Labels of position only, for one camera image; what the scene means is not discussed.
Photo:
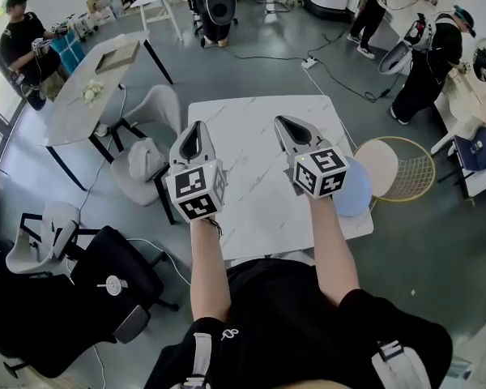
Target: grey concrete floor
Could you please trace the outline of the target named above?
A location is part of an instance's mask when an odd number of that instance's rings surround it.
[[[232,27],[229,47],[201,49],[193,36],[191,16],[185,3],[174,4],[185,41],[179,42],[169,22],[151,24],[151,44],[165,64],[181,100],[183,118],[192,102],[291,94],[318,94],[301,69],[301,61],[240,60],[248,56],[304,57],[309,49],[322,45],[322,33],[329,39],[339,35],[345,24],[317,19],[302,9],[265,16],[262,6],[252,1],[238,5],[239,26]],[[86,44],[89,49],[119,33],[142,29],[138,15],[126,16],[105,25]],[[315,53],[331,73],[359,93],[380,94],[393,77],[377,73],[372,62],[356,52],[354,44],[342,39]],[[430,149],[441,137],[429,111],[421,112],[410,126],[402,127],[387,113],[403,79],[385,99],[370,103],[333,81],[321,65],[309,70],[320,88],[333,101],[336,111],[356,144],[383,135],[398,135]],[[136,106],[150,87],[166,83],[146,51],[141,50],[123,83],[127,87],[125,111]],[[103,121],[115,122],[122,102],[117,93]],[[85,194],[59,169],[42,147],[25,137],[22,119],[5,151],[0,174],[0,236],[15,239],[22,212],[40,212],[49,200],[64,200],[80,206]],[[163,129],[147,128],[149,135],[163,136]],[[101,162],[88,142],[57,147],[63,160],[81,182],[89,187]],[[437,173],[450,163],[437,158]],[[82,211],[87,227],[110,224],[127,237],[143,237],[163,246],[187,272],[190,265],[188,226],[169,226],[160,202],[139,207],[114,185],[108,166],[100,171]],[[351,240],[361,286],[389,298],[400,309],[443,324],[456,342],[475,334],[486,322],[486,193],[463,201],[452,183],[435,185],[423,198],[410,203],[378,203],[373,209],[374,233]],[[136,244],[151,259],[157,251]],[[190,324],[188,289],[169,263],[156,270],[162,275],[164,298],[181,303],[178,314],[153,308],[149,327],[133,342],[99,344],[104,361],[107,388],[143,387],[162,347],[179,341]],[[89,387],[102,385],[100,365],[92,350],[82,355],[70,373]]]

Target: person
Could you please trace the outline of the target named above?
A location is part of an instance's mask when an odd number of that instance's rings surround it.
[[[385,13],[386,9],[380,6],[378,0],[367,0],[364,9],[358,14],[347,36],[348,41],[355,42],[359,45],[357,51],[369,59],[376,57],[369,49],[369,40],[380,26]],[[359,35],[362,30],[364,32],[360,38]]]
[[[215,24],[209,15],[207,0],[195,0],[194,9],[199,12],[200,19],[202,20],[202,30],[205,42],[209,45],[217,43],[220,48],[227,46],[230,23],[223,26]]]
[[[162,350],[145,389],[383,388],[372,356],[396,340],[440,386],[446,330],[361,289],[332,199],[306,200],[314,267],[270,258],[225,271],[217,223],[191,221],[194,323]]]
[[[448,73],[455,68],[465,74],[468,68],[461,63],[463,38],[461,33],[476,36],[473,17],[459,6],[452,14],[441,13],[428,50],[412,51],[412,68],[405,86],[394,99],[390,114],[407,125],[422,109],[431,106],[439,97]]]
[[[37,57],[32,42],[36,38],[49,40],[58,36],[45,30],[34,13],[26,13],[26,7],[27,0],[6,0],[9,24],[0,36],[0,54],[11,71],[23,74],[25,84],[39,86],[47,98],[54,101],[68,73],[54,49],[48,48],[44,56]]]

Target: white chair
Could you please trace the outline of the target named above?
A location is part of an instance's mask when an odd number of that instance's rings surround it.
[[[25,225],[25,220],[40,220],[40,235]],[[16,243],[6,257],[9,271],[15,274],[48,272],[61,263],[54,255],[54,245],[58,230],[74,221],[79,226],[79,209],[64,202],[51,202],[45,205],[42,215],[22,214]]]
[[[165,162],[162,168],[147,182],[140,182],[133,179],[130,176],[130,163],[128,161],[130,149],[127,148],[125,150],[117,133],[118,129],[124,126],[135,136],[140,139],[145,139],[146,135],[136,128],[136,126],[149,122],[168,125],[177,136],[181,133],[180,103],[177,94],[170,87],[166,85],[156,85],[153,87],[139,106],[132,109],[110,129],[113,141],[120,152],[119,156],[111,164],[113,180],[122,190],[122,193],[141,206],[149,206],[160,196],[169,223],[174,224],[173,214],[162,182],[162,177],[169,170],[169,163]],[[155,141],[159,151],[168,159],[169,147],[160,143],[158,139],[154,139],[153,141]]]

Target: table leg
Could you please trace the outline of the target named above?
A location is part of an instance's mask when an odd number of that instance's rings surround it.
[[[169,81],[169,83],[173,85],[173,81],[171,80],[171,77],[169,76],[168,72],[165,70],[164,65],[162,65],[162,62],[160,61],[159,57],[156,56],[155,50],[153,50],[148,40],[144,41],[144,47],[146,48],[147,52],[151,55],[156,65],[159,67],[160,71],[164,74],[164,76]]]
[[[146,12],[144,11],[144,5],[140,7],[140,17],[143,20],[144,31],[147,32]]]
[[[53,147],[47,147],[48,152],[50,155],[56,160],[56,163],[59,164],[59,166],[63,169],[63,171],[66,173],[70,179],[77,185],[79,189],[82,191],[87,191],[83,185],[79,182],[78,178],[70,171],[70,169],[66,166],[65,162],[62,160],[62,158],[56,153]]]
[[[175,27],[175,30],[177,31],[178,39],[183,41],[184,38],[181,35],[180,29],[178,28],[178,23],[177,23],[177,20],[175,19],[175,16],[173,14],[173,10],[171,10],[171,5],[169,4],[169,0],[162,0],[162,3],[164,4],[165,10],[168,12],[169,17],[171,18],[171,21],[173,22],[173,26]]]
[[[106,161],[108,161],[110,164],[112,164],[113,163],[112,155],[108,152],[108,150],[103,145],[103,143],[101,141],[99,141],[99,139],[96,137],[96,135],[92,134],[90,137],[88,137],[88,139],[90,139],[90,141],[92,141],[92,144],[94,145],[94,147],[97,148],[97,150],[99,150],[99,153],[101,153],[103,155],[103,157],[106,159]]]

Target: white sneaker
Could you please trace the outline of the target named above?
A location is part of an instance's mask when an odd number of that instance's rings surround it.
[[[347,35],[347,40],[356,43],[357,45],[360,44],[360,38],[351,36],[351,33]]]
[[[394,113],[394,111],[392,110],[392,107],[390,107],[390,115],[392,115],[392,118],[394,118],[395,120],[398,120],[398,117],[396,117],[396,114]],[[403,122],[402,120],[398,120],[398,122],[402,125],[402,126],[406,126],[408,125],[408,122]]]
[[[371,52],[369,49],[362,48],[361,46],[358,46],[358,48],[356,48],[356,50],[358,52],[362,53],[366,58],[374,59],[376,57],[376,56],[374,56],[374,53]]]
[[[97,127],[94,130],[94,134],[97,135],[97,137],[104,137],[108,134],[108,126],[101,123],[97,124]]]

